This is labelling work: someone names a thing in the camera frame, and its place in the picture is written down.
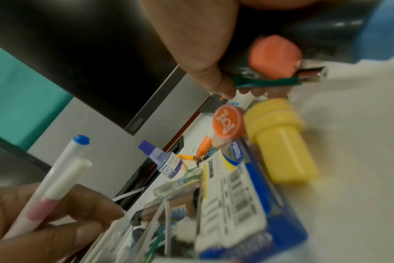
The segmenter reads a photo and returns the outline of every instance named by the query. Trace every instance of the white table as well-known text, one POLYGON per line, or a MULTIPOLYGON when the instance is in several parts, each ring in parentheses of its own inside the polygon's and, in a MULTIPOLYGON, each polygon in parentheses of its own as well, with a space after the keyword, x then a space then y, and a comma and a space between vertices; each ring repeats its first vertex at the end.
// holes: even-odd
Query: white table
MULTIPOLYGON (((283 187, 310 238, 268 262, 394 262, 394 76, 303 86, 290 97, 307 123, 307 144, 322 179, 283 187)), ((191 154, 211 118, 199 116, 184 134, 191 154)), ((128 211, 153 200, 159 176, 128 211)))

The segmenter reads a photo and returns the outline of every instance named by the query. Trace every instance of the green object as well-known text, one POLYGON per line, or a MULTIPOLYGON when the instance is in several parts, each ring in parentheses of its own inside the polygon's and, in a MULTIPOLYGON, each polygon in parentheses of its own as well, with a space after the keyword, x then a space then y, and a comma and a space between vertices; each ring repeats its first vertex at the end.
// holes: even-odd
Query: green object
POLYGON ((297 77, 292 78, 280 78, 278 80, 258 80, 249 79, 241 75, 234 76, 233 80, 236 84, 236 88, 253 88, 253 87, 281 87, 281 86, 298 86, 301 85, 297 77))
POLYGON ((0 48, 0 137, 28 150, 72 96, 0 48))

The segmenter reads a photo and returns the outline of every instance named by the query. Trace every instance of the white pen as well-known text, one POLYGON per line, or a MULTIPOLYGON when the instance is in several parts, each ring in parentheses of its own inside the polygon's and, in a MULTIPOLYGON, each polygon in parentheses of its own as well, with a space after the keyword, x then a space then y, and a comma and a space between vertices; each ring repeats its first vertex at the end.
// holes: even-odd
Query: white pen
POLYGON ((26 213, 30 208, 37 202, 41 200, 47 189, 59 178, 59 176, 69 167, 69 165, 74 162, 74 160, 82 155, 85 149, 89 146, 90 139, 84 135, 77 135, 74 137, 66 146, 64 151, 61 153, 57 161, 51 167, 50 171, 47 173, 41 184, 38 186, 34 194, 25 204, 23 210, 18 215, 17 219, 14 221, 13 226, 25 218, 26 213))
POLYGON ((35 203, 23 217, 18 218, 2 239, 17 237, 34 231, 54 210, 60 200, 77 184, 92 163, 77 158, 50 186, 40 201, 35 203))

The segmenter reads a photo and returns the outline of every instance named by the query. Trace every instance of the blue pen cap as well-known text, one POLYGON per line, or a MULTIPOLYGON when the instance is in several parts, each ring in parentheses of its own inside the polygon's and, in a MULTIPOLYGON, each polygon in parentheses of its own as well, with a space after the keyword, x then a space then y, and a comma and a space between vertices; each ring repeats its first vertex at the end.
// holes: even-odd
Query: blue pen cap
POLYGON ((144 154, 149 156, 152 153, 152 151, 155 150, 156 147, 144 140, 143 142, 141 142, 141 144, 138 146, 138 148, 141 151, 143 151, 144 154))
POLYGON ((89 137, 84 135, 77 135, 76 137, 73 138, 73 141, 81 145, 89 145, 90 143, 89 137))
POLYGON ((352 52, 357 60, 394 58, 394 0, 380 3, 355 39, 352 52))

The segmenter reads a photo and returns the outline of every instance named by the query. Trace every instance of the blue package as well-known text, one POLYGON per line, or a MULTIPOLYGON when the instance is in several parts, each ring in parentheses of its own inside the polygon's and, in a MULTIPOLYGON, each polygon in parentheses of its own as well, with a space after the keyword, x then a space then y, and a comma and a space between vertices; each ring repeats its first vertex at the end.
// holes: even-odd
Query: blue package
POLYGON ((307 232, 242 139, 202 162, 195 250, 201 259, 256 263, 307 239, 307 232))

